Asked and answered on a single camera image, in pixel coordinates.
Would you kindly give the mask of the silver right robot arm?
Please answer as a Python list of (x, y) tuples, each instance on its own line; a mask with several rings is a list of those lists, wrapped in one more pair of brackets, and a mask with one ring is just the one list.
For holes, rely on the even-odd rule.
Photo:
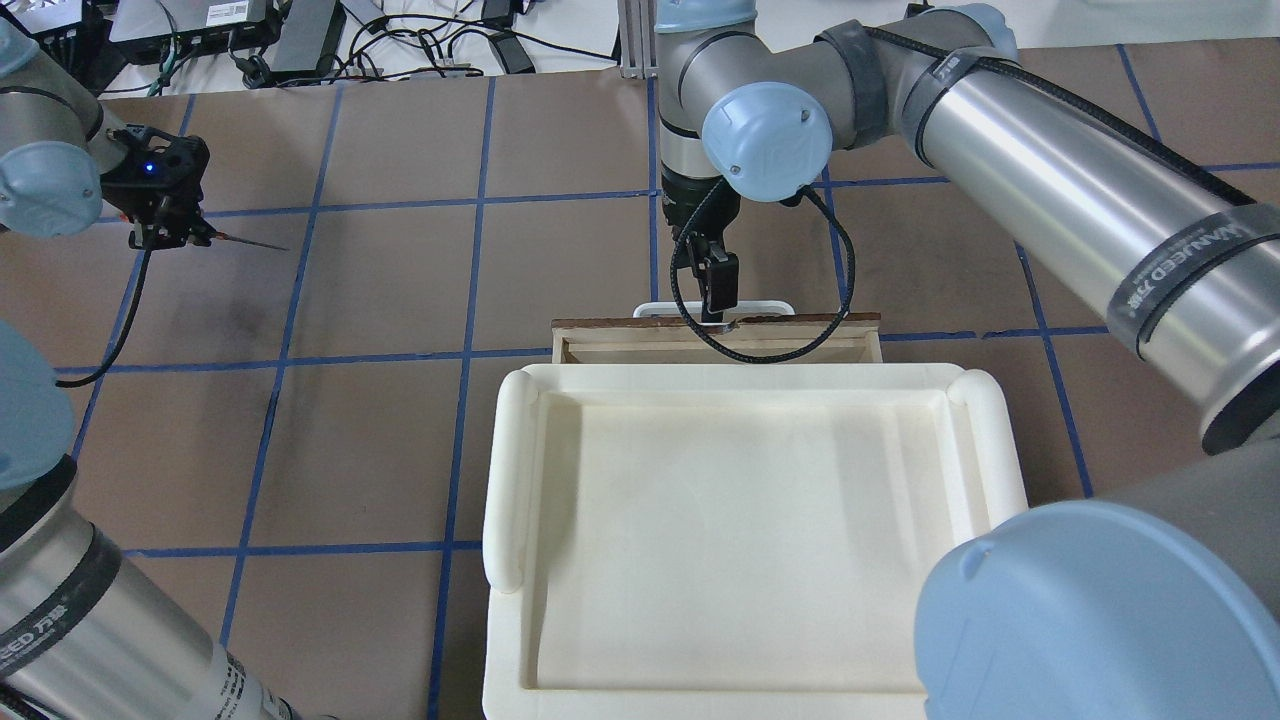
[(1277, 41), (1064, 47), (1004, 13), (657, 5), (666, 206), (813, 184), (891, 363), (1007, 391), (1030, 510), (925, 583), (932, 719), (1277, 716)]

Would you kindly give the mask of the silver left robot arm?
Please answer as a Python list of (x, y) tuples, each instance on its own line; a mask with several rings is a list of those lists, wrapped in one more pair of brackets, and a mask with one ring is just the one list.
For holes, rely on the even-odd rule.
[[(125, 124), (20, 27), (3, 22), (3, 228), (76, 234), (104, 205), (146, 272), (161, 249), (209, 246), (207, 145)], [(27, 719), (297, 719), (73, 505), (76, 420), (61, 380), (3, 327), (3, 708)]]

